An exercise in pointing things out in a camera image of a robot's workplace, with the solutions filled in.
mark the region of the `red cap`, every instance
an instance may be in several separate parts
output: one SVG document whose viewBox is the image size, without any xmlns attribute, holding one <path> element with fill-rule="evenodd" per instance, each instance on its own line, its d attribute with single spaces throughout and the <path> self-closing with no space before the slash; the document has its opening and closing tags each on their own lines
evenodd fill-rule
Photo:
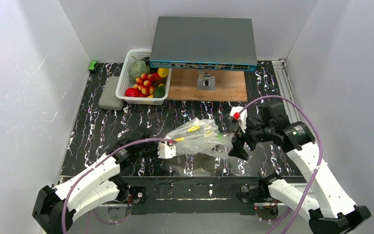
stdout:
<svg viewBox="0 0 374 234">
<path fill-rule="evenodd" d="M 240 114 L 239 114 L 239 112 L 234 113 L 233 118 L 234 118 L 235 120 L 238 120 L 238 119 L 240 118 Z"/>
</svg>

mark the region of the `plastic fruit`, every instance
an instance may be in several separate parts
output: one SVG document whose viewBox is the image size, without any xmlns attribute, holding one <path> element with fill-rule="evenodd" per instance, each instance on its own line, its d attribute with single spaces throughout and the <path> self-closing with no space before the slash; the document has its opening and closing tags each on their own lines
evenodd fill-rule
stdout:
<svg viewBox="0 0 374 234">
<path fill-rule="evenodd" d="M 143 79 L 141 79 L 141 77 L 137 77 L 137 79 L 135 79 L 135 82 L 137 83 L 137 84 L 143 84 Z"/>
<path fill-rule="evenodd" d="M 140 91 L 134 88 L 128 88 L 125 91 L 125 96 L 126 97 L 139 97 L 140 96 Z"/>
<path fill-rule="evenodd" d="M 144 94 L 144 95 L 150 95 L 149 90 L 148 90 L 148 88 L 146 88 L 146 87 L 144 87 L 144 88 L 141 90 L 141 93 Z"/>
<path fill-rule="evenodd" d="M 161 77 L 158 75 L 157 72 L 153 72 L 152 75 L 155 76 L 155 80 L 161 80 L 161 79 L 163 79 L 163 78 L 161 78 Z"/>
<path fill-rule="evenodd" d="M 150 94 L 154 94 L 154 91 L 155 91 L 154 86 L 151 86 L 150 89 L 149 89 L 149 91 L 150 91 Z"/>
<path fill-rule="evenodd" d="M 164 86 L 157 87 L 154 91 L 153 97 L 154 98 L 162 98 L 166 94 L 166 89 Z"/>
<path fill-rule="evenodd" d="M 166 78 L 168 76 L 169 72 L 170 72 L 170 69 L 168 69 L 168 68 L 164 68 L 164 67 L 158 68 L 158 75 L 161 78 Z"/>
<path fill-rule="evenodd" d="M 154 82 L 155 81 L 155 75 L 149 74 L 148 79 L 149 79 L 149 81 Z"/>
<path fill-rule="evenodd" d="M 140 77 L 141 74 L 147 73 L 149 74 L 151 72 L 150 67 L 146 66 L 146 62 L 142 60 L 134 61 L 130 64 L 130 67 L 128 68 L 128 76 L 131 78 L 131 80 L 135 81 L 137 77 Z"/>
<path fill-rule="evenodd" d="M 144 87 L 150 88 L 151 86 L 152 86 L 151 81 L 149 81 L 149 80 L 144 81 Z"/>
<path fill-rule="evenodd" d="M 141 79 L 142 79 L 142 80 L 148 80 L 148 74 L 147 74 L 147 73 L 143 73 L 143 74 L 141 75 Z"/>
</svg>

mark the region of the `white plastic basket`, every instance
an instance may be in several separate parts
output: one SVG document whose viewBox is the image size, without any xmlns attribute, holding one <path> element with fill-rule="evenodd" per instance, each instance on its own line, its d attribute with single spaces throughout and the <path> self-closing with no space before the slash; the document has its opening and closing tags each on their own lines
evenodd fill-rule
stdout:
<svg viewBox="0 0 374 234">
<path fill-rule="evenodd" d="M 167 81 L 166 81 L 166 94 L 164 97 L 161 98 L 146 98 L 146 97 L 126 97 L 125 91 L 128 88 L 134 86 L 135 82 L 130 79 L 128 76 L 128 69 L 130 64 L 137 59 L 143 59 L 144 57 L 150 56 L 151 50 L 150 49 L 135 49 L 130 50 L 125 57 L 123 70 L 121 71 L 120 79 L 118 81 L 117 89 L 115 91 L 115 95 L 117 98 L 123 99 L 124 101 L 128 102 L 129 104 L 146 104 L 146 105 L 162 105 L 164 100 L 168 97 L 168 92 L 170 90 L 170 80 L 171 80 L 171 71 L 170 69 Z"/>
</svg>

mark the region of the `plastic bag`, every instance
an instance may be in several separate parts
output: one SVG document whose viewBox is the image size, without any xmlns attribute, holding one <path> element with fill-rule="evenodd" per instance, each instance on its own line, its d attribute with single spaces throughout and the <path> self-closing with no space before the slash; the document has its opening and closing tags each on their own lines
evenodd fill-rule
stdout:
<svg viewBox="0 0 374 234">
<path fill-rule="evenodd" d="M 195 118 L 169 132 L 166 137 L 177 142 L 177 155 L 206 154 L 227 158 L 233 147 L 232 134 L 221 135 L 214 119 Z"/>
</svg>

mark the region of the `black marble table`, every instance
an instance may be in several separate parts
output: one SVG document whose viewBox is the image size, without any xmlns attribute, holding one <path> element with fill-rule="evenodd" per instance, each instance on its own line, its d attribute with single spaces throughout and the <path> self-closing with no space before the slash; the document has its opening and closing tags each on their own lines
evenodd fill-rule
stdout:
<svg viewBox="0 0 374 234">
<path fill-rule="evenodd" d="M 245 103 L 219 101 L 167 100 L 161 106 L 125 104 L 121 111 L 107 111 L 98 107 L 98 101 L 110 76 L 119 76 L 121 63 L 101 63 L 97 72 L 88 78 L 87 86 L 76 117 L 70 143 L 62 166 L 62 176 L 75 176 L 94 163 L 110 145 L 138 126 L 150 128 L 157 137 L 195 117 L 213 118 L 222 134 L 231 133 L 227 119 L 232 106 Z M 257 71 L 245 73 L 247 99 L 265 95 L 280 95 L 272 63 L 260 61 Z M 248 115 L 257 115 L 256 106 Z M 301 176 L 295 164 L 276 145 L 259 143 L 243 161 L 207 155 L 185 155 L 172 159 L 139 158 L 122 171 L 123 176 Z"/>
</svg>

